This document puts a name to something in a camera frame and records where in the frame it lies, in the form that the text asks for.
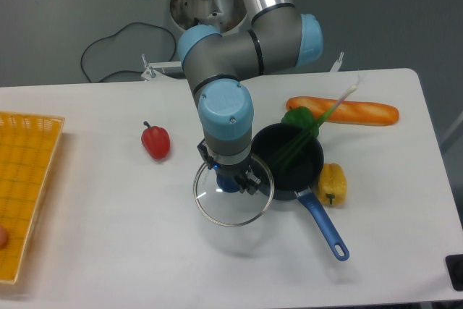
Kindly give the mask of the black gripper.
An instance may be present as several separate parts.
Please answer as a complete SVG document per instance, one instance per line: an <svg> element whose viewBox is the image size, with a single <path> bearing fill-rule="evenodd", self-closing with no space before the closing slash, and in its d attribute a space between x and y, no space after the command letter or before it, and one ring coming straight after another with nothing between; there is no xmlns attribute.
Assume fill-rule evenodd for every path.
<svg viewBox="0 0 463 309"><path fill-rule="evenodd" d="M260 188L261 180L250 172L251 144L240 153L225 156L212 151L202 140L197 149L207 169L214 170L220 188L239 188L241 193L254 195Z"/></svg>

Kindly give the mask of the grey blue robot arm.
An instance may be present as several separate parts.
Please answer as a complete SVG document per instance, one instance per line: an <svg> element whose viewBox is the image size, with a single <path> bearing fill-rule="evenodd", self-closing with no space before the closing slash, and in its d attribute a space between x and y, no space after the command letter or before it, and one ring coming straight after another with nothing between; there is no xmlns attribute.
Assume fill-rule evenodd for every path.
<svg viewBox="0 0 463 309"><path fill-rule="evenodd" d="M199 151L224 178L222 189L255 191L249 178L252 99L242 81L309 64L323 51L316 18L292 0L243 0L251 27L223 34L198 22L180 37L177 52L203 127Z"/></svg>

